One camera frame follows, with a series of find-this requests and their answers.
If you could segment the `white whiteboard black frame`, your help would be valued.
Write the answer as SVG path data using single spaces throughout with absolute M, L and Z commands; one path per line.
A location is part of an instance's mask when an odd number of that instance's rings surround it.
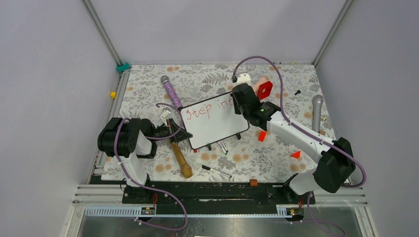
M 247 131 L 249 122 L 235 113 L 231 92 L 183 107 L 180 110 L 191 149 L 196 150 Z

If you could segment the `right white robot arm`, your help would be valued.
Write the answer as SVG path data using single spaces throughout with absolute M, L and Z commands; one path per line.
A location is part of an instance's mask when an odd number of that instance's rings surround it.
M 285 182 L 283 196 L 287 202 L 296 203 L 310 191 L 336 193 L 355 170 L 346 139 L 333 140 L 288 118 L 277 105 L 262 103 L 248 84 L 235 86 L 232 97 L 235 113 L 251 125 L 286 139 L 317 164 L 316 168 L 295 174 Z

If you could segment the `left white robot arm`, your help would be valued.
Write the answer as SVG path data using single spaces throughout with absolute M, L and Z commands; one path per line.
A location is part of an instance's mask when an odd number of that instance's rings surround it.
M 149 175 L 140 160 L 153 159 L 157 153 L 157 141 L 168 140 L 181 174 L 190 178 L 193 175 L 192 168 L 177 144 L 189 138 L 192 138 L 192 134 L 170 118 L 158 127 L 145 118 L 111 118 L 100 132 L 97 145 L 99 151 L 117 159 L 126 184 L 136 187 L 134 196 L 140 202 L 147 203 L 156 189 L 146 185 Z

